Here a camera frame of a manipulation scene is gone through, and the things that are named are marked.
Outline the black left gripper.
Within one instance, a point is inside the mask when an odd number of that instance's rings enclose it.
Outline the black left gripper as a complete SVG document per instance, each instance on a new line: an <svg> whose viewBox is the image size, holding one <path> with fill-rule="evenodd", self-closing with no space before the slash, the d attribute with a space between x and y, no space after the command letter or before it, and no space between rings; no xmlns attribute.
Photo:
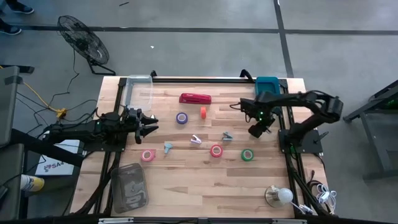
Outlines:
<svg viewBox="0 0 398 224"><path fill-rule="evenodd" d="M141 144L142 143L141 136L146 137L148 134L154 132L159 128L158 126L146 126L146 125L155 124L158 121L159 121L158 119L148 117L143 113L141 113L141 116L138 119L129 119L127 115L126 117L127 130L129 133L134 132L134 139L136 141L136 144Z"/></svg>

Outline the pink tape roll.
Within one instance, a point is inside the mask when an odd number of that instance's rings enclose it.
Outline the pink tape roll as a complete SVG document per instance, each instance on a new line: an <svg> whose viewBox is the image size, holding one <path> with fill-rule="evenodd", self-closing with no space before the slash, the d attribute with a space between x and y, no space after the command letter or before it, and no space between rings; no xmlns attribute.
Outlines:
<svg viewBox="0 0 398 224"><path fill-rule="evenodd" d="M141 160L144 162L153 161L154 158L155 158L155 151L152 149L145 150L141 154Z"/></svg>

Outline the red stapler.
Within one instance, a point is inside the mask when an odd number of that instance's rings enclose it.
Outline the red stapler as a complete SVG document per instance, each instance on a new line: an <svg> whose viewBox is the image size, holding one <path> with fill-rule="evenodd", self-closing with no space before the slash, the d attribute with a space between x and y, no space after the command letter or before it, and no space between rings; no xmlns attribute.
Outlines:
<svg viewBox="0 0 398 224"><path fill-rule="evenodd" d="M187 104L210 105L211 96L196 93L182 93L179 97L179 102Z"/></svg>

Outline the clear plastic bin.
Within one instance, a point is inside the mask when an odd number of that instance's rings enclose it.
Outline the clear plastic bin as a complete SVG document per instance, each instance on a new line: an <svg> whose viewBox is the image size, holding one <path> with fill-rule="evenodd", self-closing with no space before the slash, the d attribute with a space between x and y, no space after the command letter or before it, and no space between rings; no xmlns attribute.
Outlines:
<svg viewBox="0 0 398 224"><path fill-rule="evenodd" d="M153 90L152 77L150 75L128 76L124 90L124 105L129 109L150 111Z"/></svg>

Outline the teal plastic bin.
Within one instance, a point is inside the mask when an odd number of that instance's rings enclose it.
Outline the teal plastic bin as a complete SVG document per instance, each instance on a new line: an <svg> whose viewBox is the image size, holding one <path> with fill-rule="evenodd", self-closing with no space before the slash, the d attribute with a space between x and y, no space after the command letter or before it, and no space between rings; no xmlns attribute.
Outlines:
<svg viewBox="0 0 398 224"><path fill-rule="evenodd" d="M279 95L279 79L277 77L257 77L254 89L256 96L260 95L262 92L271 92Z"/></svg>

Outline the smoky grey plastic bin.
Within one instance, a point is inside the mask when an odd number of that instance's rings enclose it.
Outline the smoky grey plastic bin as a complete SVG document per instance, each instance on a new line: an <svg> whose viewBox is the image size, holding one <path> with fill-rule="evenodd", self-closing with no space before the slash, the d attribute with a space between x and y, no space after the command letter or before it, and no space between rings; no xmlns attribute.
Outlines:
<svg viewBox="0 0 398 224"><path fill-rule="evenodd" d="M113 208L116 213L129 212L144 207L149 201L144 169L139 163L113 170L111 186Z"/></svg>

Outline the white bulb table lamp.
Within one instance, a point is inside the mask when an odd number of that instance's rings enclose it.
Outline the white bulb table lamp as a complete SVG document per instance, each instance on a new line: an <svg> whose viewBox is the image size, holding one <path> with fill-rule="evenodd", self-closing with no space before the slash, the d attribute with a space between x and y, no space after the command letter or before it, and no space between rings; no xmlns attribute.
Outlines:
<svg viewBox="0 0 398 224"><path fill-rule="evenodd" d="M276 185L268 187L265 191L264 196L266 202L274 208L279 208L287 205L288 203L292 202L294 197L290 189L280 188Z"/></svg>

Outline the white printed box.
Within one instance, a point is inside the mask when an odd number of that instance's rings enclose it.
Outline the white printed box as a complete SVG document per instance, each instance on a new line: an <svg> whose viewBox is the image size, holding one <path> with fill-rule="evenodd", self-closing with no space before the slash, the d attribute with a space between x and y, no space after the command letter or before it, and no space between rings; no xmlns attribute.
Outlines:
<svg viewBox="0 0 398 224"><path fill-rule="evenodd" d="M79 140L64 140L56 144L56 146L74 154L85 155L83 152L84 144ZM74 166L71 164L47 156L41 156L39 165L35 170L35 176L72 175L73 170Z"/></svg>

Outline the black floor fan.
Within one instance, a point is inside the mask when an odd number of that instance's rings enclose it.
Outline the black floor fan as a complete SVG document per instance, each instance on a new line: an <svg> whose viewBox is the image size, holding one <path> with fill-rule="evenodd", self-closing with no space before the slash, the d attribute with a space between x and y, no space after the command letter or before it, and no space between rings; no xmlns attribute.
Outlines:
<svg viewBox="0 0 398 224"><path fill-rule="evenodd" d="M82 21L73 16L60 16L57 21L60 35L88 63L94 75L115 76L116 72L105 65L109 52L100 38Z"/></svg>

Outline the black side table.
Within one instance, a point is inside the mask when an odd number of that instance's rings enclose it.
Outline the black side table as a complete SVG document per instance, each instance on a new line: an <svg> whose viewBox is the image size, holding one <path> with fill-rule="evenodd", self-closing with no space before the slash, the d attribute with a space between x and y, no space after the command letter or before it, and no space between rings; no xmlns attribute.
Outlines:
<svg viewBox="0 0 398 224"><path fill-rule="evenodd" d="M398 177L398 80L373 94L368 102L343 117L351 123L359 118L379 170L363 176L365 181Z"/></svg>

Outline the white and yellow bottle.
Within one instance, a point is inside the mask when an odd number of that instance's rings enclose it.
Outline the white and yellow bottle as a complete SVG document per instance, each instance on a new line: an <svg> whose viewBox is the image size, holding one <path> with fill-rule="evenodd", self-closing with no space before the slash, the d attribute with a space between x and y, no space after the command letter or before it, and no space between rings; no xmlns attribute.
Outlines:
<svg viewBox="0 0 398 224"><path fill-rule="evenodd" d="M38 192L45 185L45 180L31 175L21 175L20 189L26 192Z"/></svg>

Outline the person's shoe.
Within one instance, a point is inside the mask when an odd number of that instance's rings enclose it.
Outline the person's shoe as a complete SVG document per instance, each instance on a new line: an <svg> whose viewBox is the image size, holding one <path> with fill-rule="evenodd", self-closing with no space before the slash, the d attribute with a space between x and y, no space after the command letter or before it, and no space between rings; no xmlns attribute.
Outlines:
<svg viewBox="0 0 398 224"><path fill-rule="evenodd" d="M26 6L23 3L20 3L18 0L5 0L9 8L16 13L22 14L32 14L34 9L32 7Z"/></svg>
<svg viewBox="0 0 398 224"><path fill-rule="evenodd" d="M0 33L7 35L18 35L22 32L22 29L17 26L12 26L6 22L4 22L0 18Z"/></svg>

